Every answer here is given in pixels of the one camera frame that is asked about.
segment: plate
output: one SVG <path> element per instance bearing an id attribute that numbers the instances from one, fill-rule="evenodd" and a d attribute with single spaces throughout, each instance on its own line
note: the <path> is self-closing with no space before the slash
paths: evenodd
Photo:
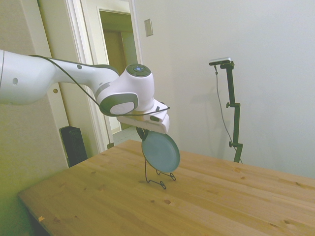
<path id="1" fill-rule="evenodd" d="M 149 131 L 142 140 L 142 152 L 148 163 L 158 171 L 172 172 L 179 166 L 181 156 L 174 140 L 167 134 Z"/>

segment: table top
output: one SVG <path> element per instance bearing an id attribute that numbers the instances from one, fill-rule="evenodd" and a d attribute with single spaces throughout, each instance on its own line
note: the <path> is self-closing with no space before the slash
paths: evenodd
<path id="1" fill-rule="evenodd" d="M 21 192 L 58 236 L 314 236 L 315 179 L 181 152 L 176 181 L 147 183 L 126 141 Z"/>

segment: wood knot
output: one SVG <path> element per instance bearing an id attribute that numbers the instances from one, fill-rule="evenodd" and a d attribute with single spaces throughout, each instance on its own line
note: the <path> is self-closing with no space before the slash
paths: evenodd
<path id="1" fill-rule="evenodd" d="M 57 217 L 54 218 L 54 222 L 59 223 L 60 219 L 58 219 Z"/>
<path id="2" fill-rule="evenodd" d="M 105 184 L 102 184 L 102 185 L 98 188 L 98 190 L 101 191 L 101 192 L 103 192 L 105 189 L 106 189 Z"/>

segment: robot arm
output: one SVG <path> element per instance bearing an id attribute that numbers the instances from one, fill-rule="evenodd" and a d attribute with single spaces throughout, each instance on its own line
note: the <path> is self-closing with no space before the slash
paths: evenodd
<path id="1" fill-rule="evenodd" d="M 85 65 L 0 50 L 0 104 L 23 105 L 41 99 L 58 82 L 88 86 L 101 112 L 143 129 L 167 133 L 168 107 L 154 99 L 154 79 L 143 65 L 121 76 L 109 65 Z"/>

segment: door frame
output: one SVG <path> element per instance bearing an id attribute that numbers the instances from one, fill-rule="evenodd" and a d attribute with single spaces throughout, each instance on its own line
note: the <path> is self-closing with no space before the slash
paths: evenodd
<path id="1" fill-rule="evenodd" d="M 87 24 L 84 18 L 84 9 L 83 7 L 86 4 L 86 0 L 65 0 L 67 11 L 69 14 L 71 27 L 73 31 L 74 41 L 76 50 L 78 53 L 78 57 L 81 63 L 86 64 L 94 64 L 97 61 L 93 60 L 96 58 L 94 47 L 90 44 L 89 40 L 89 33 L 91 34 L 91 30 L 88 28 L 89 24 Z M 134 0 L 129 0 L 129 9 L 130 9 L 130 16 L 131 16 L 131 23 L 132 23 L 132 30 L 134 35 L 134 41 L 136 46 L 136 54 L 138 63 L 142 63 L 142 53 L 141 53 L 141 45 L 139 41 L 139 30 L 137 25 L 137 18 L 135 13 L 135 3 Z M 104 9 L 104 7 L 97 8 L 98 12 L 100 10 L 103 11 L 111 11 L 111 9 Z M 105 45 L 105 38 L 104 34 L 102 33 L 102 40 L 105 48 L 105 56 L 107 64 L 108 61 L 108 54 Z M 86 91 L 93 96 L 93 92 L 88 88 L 85 87 Z M 93 128 L 95 133 L 95 138 L 97 142 L 97 147 L 99 152 L 103 152 L 107 150 L 106 143 L 113 143 L 114 138 L 112 134 L 112 130 L 110 127 L 109 118 L 104 116 L 98 106 L 89 99 L 89 108 L 90 113 L 93 121 Z"/>

